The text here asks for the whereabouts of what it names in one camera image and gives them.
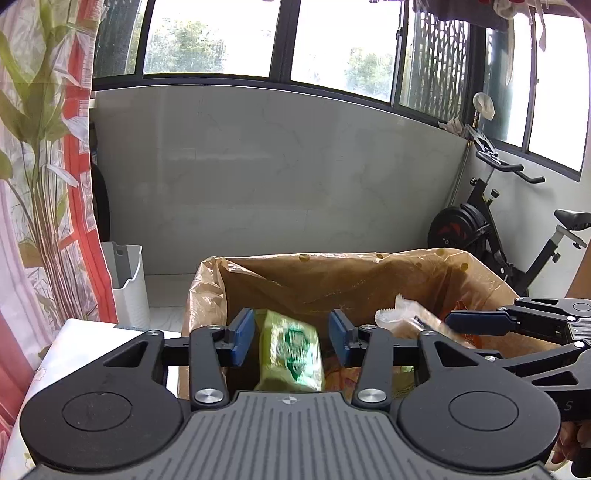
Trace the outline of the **right hand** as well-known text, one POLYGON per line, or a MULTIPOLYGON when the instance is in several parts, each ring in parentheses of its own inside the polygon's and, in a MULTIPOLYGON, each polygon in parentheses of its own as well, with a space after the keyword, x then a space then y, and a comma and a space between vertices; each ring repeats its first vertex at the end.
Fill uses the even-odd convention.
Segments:
POLYGON ((580 452, 590 441, 590 421, 582 423, 563 422, 553 448, 552 462, 576 461, 580 452))

